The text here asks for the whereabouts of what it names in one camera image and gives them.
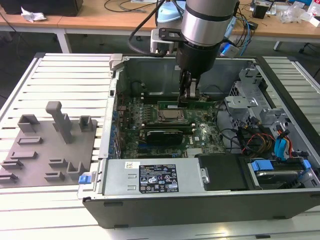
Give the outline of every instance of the desk leg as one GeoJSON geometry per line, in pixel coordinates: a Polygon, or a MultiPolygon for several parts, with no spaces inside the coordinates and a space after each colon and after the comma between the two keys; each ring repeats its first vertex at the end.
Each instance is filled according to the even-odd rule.
{"type": "Polygon", "coordinates": [[[279,48],[281,47],[282,43],[283,43],[282,41],[277,41],[273,47],[273,50],[278,51],[279,48]]]}
{"type": "Polygon", "coordinates": [[[72,50],[71,50],[69,39],[68,39],[68,36],[66,34],[65,29],[58,28],[57,32],[56,32],[56,36],[58,37],[62,53],[71,54],[72,50]]]}

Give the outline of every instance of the white paper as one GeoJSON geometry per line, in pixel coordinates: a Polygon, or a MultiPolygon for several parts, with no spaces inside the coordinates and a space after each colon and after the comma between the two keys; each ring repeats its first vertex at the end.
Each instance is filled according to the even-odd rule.
{"type": "Polygon", "coordinates": [[[22,7],[21,7],[21,11],[22,11],[21,16],[25,20],[31,23],[33,23],[34,21],[42,21],[47,19],[42,12],[30,12],[30,11],[24,10],[22,7]]]}

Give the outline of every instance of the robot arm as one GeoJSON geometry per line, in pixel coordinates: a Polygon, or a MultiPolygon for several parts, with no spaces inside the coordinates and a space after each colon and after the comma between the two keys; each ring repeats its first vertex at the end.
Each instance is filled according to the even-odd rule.
{"type": "Polygon", "coordinates": [[[181,68],[179,103],[199,99],[197,87],[200,77],[215,62],[237,1],[187,0],[177,41],[169,37],[168,32],[174,29],[160,29],[161,40],[178,42],[176,61],[181,68]]]}

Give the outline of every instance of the screw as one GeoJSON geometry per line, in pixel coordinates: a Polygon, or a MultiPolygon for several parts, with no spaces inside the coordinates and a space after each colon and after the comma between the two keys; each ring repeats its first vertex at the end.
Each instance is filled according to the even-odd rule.
{"type": "Polygon", "coordinates": [[[209,178],[208,178],[207,176],[203,176],[203,177],[202,177],[202,182],[203,182],[204,184],[208,184],[208,183],[209,183],[209,178]]]}

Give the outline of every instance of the motherboard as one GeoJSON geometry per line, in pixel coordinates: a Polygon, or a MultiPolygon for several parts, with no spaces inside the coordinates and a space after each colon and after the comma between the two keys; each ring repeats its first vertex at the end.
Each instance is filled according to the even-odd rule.
{"type": "Polygon", "coordinates": [[[120,97],[118,103],[122,159],[194,158],[226,151],[214,123],[214,101],[183,108],[175,101],[150,104],[138,97],[120,97]]]}

